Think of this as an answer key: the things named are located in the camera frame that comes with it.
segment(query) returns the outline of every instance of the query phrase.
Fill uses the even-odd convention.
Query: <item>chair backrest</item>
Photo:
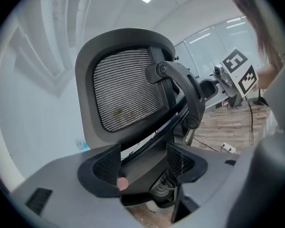
[[[148,82],[145,69],[173,61],[164,36],[140,28],[109,31],[88,41],[76,60],[76,82],[85,139],[90,148],[146,138],[183,106],[170,79]]]

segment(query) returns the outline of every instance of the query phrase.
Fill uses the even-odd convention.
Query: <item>curved black arm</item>
[[[197,129],[205,112],[205,98],[192,73],[184,65],[168,61],[147,66],[145,73],[151,84],[171,78],[181,87],[186,96],[189,111],[185,124],[190,129]]]

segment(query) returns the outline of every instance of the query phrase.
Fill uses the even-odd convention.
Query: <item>brown hair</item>
[[[280,70],[282,68],[281,58],[276,51],[267,26],[262,18],[255,0],[233,0],[238,9],[246,15],[247,20],[256,31],[259,53],[267,56],[269,62]]]

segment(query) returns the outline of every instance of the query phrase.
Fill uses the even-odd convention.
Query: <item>round screw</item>
[[[161,66],[160,72],[161,72],[162,74],[164,74],[165,72],[167,72],[166,66]]]

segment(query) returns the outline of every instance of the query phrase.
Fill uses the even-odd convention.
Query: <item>power strip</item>
[[[229,153],[232,154],[236,153],[236,148],[232,147],[230,144],[223,143],[221,147]]]

